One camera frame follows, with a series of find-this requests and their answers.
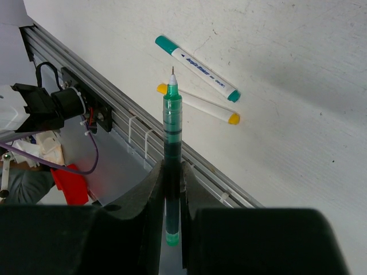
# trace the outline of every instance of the white robot component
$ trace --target white robot component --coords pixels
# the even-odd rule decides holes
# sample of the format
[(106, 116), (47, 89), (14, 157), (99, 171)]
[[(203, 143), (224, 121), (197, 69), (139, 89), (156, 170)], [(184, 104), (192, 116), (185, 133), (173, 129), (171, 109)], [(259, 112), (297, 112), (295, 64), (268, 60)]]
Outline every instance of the white robot component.
[(29, 114), (24, 107), (27, 103), (11, 86), (0, 86), (0, 129), (15, 131), (27, 120)]

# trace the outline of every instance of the purple cable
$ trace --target purple cable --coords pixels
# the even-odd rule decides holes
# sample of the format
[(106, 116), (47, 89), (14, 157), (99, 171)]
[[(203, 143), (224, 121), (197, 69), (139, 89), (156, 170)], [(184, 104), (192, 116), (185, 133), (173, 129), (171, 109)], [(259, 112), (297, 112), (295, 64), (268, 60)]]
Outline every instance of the purple cable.
[[(88, 127), (87, 124), (85, 124), (85, 127), (86, 127), (87, 131), (89, 131), (89, 127)], [(93, 164), (92, 168), (90, 170), (88, 170), (88, 171), (77, 171), (77, 170), (70, 169), (70, 168), (65, 167), (65, 166), (58, 165), (56, 163), (48, 162), (47, 160), (44, 160), (44, 159), (38, 158), (36, 156), (33, 156), (33, 155), (31, 155), (31, 154), (29, 154), (27, 152), (24, 152), (22, 150), (19, 150), (17, 148), (14, 148), (13, 146), (7, 145), (6, 143), (3, 143), (3, 142), (0, 142), (0, 147), (3, 147), (4, 149), (7, 149), (10, 152), (18, 153), (18, 154), (20, 154), (22, 156), (25, 156), (28, 159), (31, 159), (31, 160), (34, 160), (36, 162), (42, 163), (42, 164), (47, 165), (49, 167), (52, 167), (52, 168), (55, 168), (55, 169), (64, 170), (66, 172), (70, 172), (70, 173), (73, 173), (73, 174), (85, 176), (85, 175), (89, 175), (89, 174), (93, 173), (94, 170), (96, 170), (96, 167), (97, 167), (97, 164), (98, 164), (98, 160), (99, 160), (99, 152), (98, 152), (97, 144), (94, 141), (94, 138), (93, 138), (93, 136), (91, 135), (90, 132), (88, 133), (88, 136), (91, 138), (92, 143), (94, 145), (94, 148), (96, 150), (96, 159), (94, 161), (94, 164)]]

